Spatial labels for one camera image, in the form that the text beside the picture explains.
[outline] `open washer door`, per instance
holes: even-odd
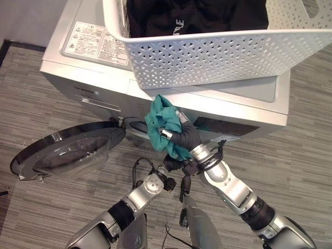
[[[51,175],[73,179],[104,165],[108,150],[119,144],[125,134],[123,128],[110,121],[71,127],[19,152],[10,163],[10,169],[23,181]]]

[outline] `door handle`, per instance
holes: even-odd
[[[120,106],[117,105],[112,105],[112,104],[108,104],[102,101],[98,101],[98,100],[93,100],[93,99],[89,99],[89,98],[82,98],[81,100],[84,103],[90,104],[90,105],[95,105],[95,106],[99,106],[102,108],[106,108],[109,110],[114,110],[116,112],[121,112]]]

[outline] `black garment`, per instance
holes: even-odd
[[[131,37],[259,30],[266,0],[127,0]]]

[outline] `brand logo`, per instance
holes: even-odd
[[[84,89],[84,88],[80,88],[80,87],[77,87],[77,86],[74,86],[74,88],[77,89],[77,90],[81,90],[83,92],[94,93],[93,91],[90,91],[90,90],[87,90],[87,89]]]
[[[173,32],[173,35],[179,35],[179,30],[183,28],[183,26],[185,25],[185,21],[184,20],[178,20],[176,19],[175,20],[175,29],[174,29],[174,32]]]

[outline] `white laundry basket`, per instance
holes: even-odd
[[[310,18],[301,0],[267,0],[268,30],[129,38],[126,0],[103,0],[105,25],[124,43],[142,89],[280,75],[332,42],[332,1]]]

